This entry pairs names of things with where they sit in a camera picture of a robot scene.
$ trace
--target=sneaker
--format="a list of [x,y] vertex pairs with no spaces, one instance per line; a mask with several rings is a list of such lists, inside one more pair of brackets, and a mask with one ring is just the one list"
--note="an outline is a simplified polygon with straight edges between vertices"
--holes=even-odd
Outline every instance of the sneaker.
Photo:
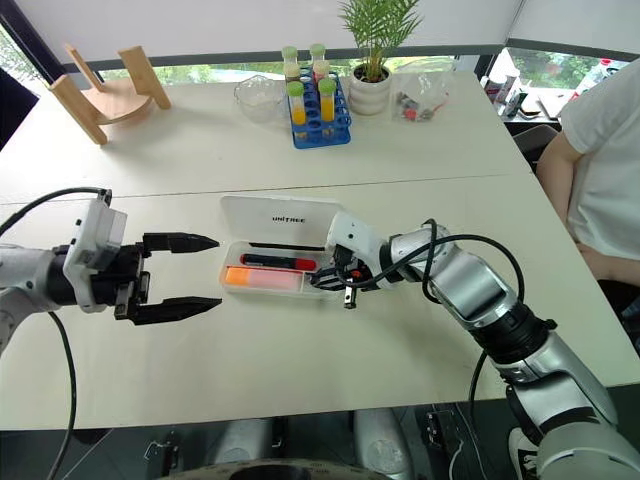
[[525,437],[520,428],[509,432],[509,456],[518,480],[537,480],[538,447]]

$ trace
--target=yellow liquid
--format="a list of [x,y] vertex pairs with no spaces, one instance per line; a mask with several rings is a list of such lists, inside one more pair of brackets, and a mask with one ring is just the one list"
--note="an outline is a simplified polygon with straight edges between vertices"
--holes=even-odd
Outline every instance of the yellow liquid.
[[304,107],[294,107],[291,111],[291,121],[294,125],[304,125],[307,123],[307,115],[304,113]]
[[323,122],[333,122],[335,118],[333,97],[320,97],[320,112]]

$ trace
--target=white flower pot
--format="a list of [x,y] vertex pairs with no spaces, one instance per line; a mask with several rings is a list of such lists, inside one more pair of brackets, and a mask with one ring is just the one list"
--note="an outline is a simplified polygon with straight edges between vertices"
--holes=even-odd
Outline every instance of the white flower pot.
[[382,112],[389,104],[391,91],[391,72],[387,78],[378,83],[367,83],[358,80],[351,72],[349,79],[349,108],[360,115],[374,115]]

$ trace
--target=robotic arm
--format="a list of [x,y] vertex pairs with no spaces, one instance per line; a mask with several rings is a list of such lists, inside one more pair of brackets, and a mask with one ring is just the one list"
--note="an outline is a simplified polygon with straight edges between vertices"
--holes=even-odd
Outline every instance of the robotic arm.
[[0,354],[25,318],[63,305],[78,305],[86,313],[114,306],[117,320],[148,325],[182,320],[221,303],[182,297],[144,305],[150,280],[144,260],[152,252],[198,252],[218,242],[186,233],[145,233],[142,242],[123,246],[127,216],[110,208],[110,199],[105,190],[89,202],[68,245],[36,250],[0,244]]
[[[384,241],[339,212],[327,241],[334,266],[318,272],[312,284],[346,288],[345,306],[355,308],[359,286],[393,288],[402,280],[423,282],[426,275],[424,285],[507,383],[516,418],[540,445],[540,478],[638,478],[640,455],[616,432],[617,414],[606,389],[554,331],[555,322],[537,318],[484,260],[447,240],[445,228],[436,226],[434,234],[433,226]],[[394,264],[401,265],[393,269]]]

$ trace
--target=test tube rack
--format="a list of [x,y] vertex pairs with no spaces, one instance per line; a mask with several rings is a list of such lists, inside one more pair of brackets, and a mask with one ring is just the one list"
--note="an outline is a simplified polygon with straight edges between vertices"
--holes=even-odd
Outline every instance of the test tube rack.
[[[329,72],[330,78],[336,81],[335,117],[333,122],[323,122],[321,119],[318,89],[311,75],[310,68],[302,68],[300,70],[300,81],[304,85],[303,99],[307,123],[305,125],[291,123],[293,145],[296,148],[306,149],[349,143],[351,141],[351,135],[349,134],[351,117],[349,116],[347,100],[344,97],[338,74]],[[291,118],[291,107],[289,107],[289,118]]]

